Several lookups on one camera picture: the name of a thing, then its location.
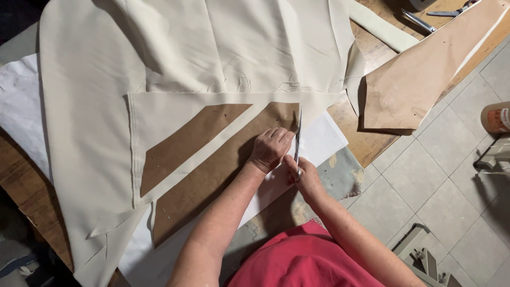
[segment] tiled floor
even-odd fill
[[[366,191],[340,201],[389,248],[425,224],[432,234],[423,247],[463,287],[510,286],[510,178],[473,167],[494,142],[481,110],[510,101],[509,42],[365,169]]]

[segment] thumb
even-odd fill
[[[287,169],[290,171],[294,178],[297,177],[297,163],[291,155],[285,155],[283,159],[284,164],[287,166]]]

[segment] wooden table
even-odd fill
[[[399,2],[403,5],[400,6],[391,0],[358,1],[396,27],[418,39],[424,38],[424,35],[420,34],[422,32],[420,28],[401,17],[400,8],[413,11],[410,3],[406,5],[405,2]],[[465,0],[438,0],[427,11],[453,11],[461,7],[464,2]],[[424,16],[425,12],[417,13],[417,15],[436,28],[451,20],[446,17]],[[351,23],[351,27],[366,60],[366,72],[376,69],[396,55],[393,50],[356,24]],[[481,48],[450,82],[440,99],[473,70],[508,33],[510,33],[510,13],[504,17]],[[362,130],[347,99],[329,107],[328,112],[349,140],[349,149],[363,167],[370,164],[399,137],[390,133]],[[2,129],[0,129],[0,185],[60,258],[73,270],[69,240],[55,189],[26,153]]]

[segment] metal stand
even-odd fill
[[[415,223],[413,228],[393,249],[400,258],[429,287],[462,287],[450,273],[438,274],[436,259],[427,248],[419,245],[430,233],[430,230],[421,224]]]

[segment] right hand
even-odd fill
[[[297,163],[291,155],[284,156],[283,162],[290,173],[289,183],[293,184],[297,179]],[[299,157],[299,167],[301,177],[296,186],[305,200],[325,195],[326,190],[320,182],[317,168],[304,157]]]

